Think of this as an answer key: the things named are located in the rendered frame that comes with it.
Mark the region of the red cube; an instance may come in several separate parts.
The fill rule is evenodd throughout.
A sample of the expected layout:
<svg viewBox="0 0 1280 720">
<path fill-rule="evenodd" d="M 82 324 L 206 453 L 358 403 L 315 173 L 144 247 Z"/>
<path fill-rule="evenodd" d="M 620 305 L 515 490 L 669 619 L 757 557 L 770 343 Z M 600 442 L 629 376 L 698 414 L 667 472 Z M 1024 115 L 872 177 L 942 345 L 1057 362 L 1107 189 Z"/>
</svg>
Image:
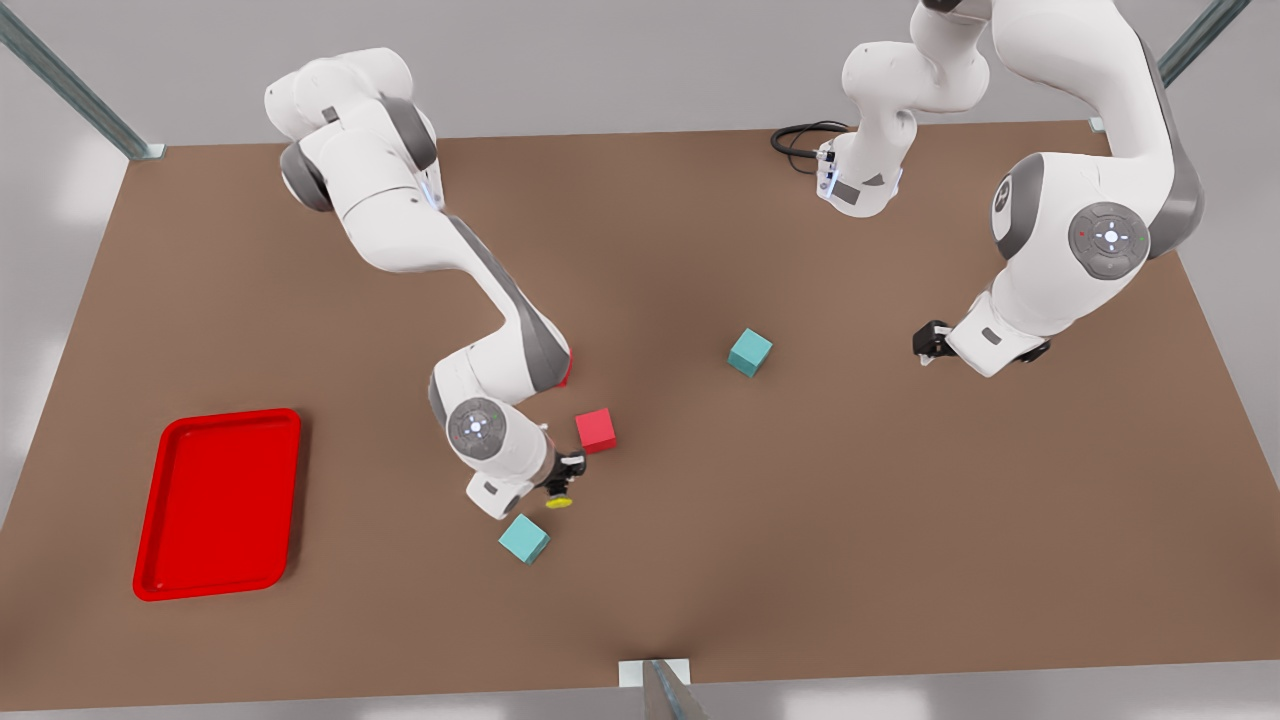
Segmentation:
<svg viewBox="0 0 1280 720">
<path fill-rule="evenodd" d="M 598 454 L 617 446 L 617 434 L 608 407 L 579 414 L 575 425 L 585 454 Z"/>
</svg>

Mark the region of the teal cube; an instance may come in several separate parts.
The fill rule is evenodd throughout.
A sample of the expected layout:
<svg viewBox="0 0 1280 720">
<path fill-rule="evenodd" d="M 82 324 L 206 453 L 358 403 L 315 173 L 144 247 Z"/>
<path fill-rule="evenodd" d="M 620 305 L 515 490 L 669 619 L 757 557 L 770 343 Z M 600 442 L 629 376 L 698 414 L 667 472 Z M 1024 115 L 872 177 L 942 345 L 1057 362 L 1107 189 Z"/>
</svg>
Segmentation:
<svg viewBox="0 0 1280 720">
<path fill-rule="evenodd" d="M 754 377 L 767 360 L 773 343 L 751 328 L 742 331 L 730 348 L 727 363 L 746 377 Z"/>
<path fill-rule="evenodd" d="M 500 546 L 525 565 L 532 565 L 549 541 L 549 534 L 524 514 L 517 515 L 499 537 Z"/>
</svg>

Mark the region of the red rectangular tray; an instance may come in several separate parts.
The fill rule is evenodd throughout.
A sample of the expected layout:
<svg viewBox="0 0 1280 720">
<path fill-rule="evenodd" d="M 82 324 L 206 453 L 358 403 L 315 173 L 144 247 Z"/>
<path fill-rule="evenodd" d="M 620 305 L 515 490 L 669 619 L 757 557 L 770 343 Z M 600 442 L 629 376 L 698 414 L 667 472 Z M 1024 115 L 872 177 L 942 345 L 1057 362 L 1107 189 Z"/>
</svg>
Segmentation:
<svg viewBox="0 0 1280 720">
<path fill-rule="evenodd" d="M 261 591 L 288 562 L 300 414 L 188 416 L 161 433 L 132 588 L 146 602 Z"/>
</svg>

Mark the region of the silver frame post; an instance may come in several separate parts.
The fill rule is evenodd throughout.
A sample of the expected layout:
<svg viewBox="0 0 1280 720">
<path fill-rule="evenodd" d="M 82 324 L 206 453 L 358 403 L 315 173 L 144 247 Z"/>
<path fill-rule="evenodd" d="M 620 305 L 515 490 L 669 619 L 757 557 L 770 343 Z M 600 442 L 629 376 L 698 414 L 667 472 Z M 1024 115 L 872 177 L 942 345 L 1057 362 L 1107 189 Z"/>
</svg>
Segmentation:
<svg viewBox="0 0 1280 720">
<path fill-rule="evenodd" d="M 0 42 L 51 91 L 132 161 L 164 158 L 164 143 L 148 143 L 0 0 Z"/>
<path fill-rule="evenodd" d="M 1161 100 L 1256 0 L 1114 0 L 1137 32 Z"/>
<path fill-rule="evenodd" d="M 618 687 L 643 691 L 643 720 L 710 720 L 691 688 L 689 659 L 618 661 Z"/>
</svg>

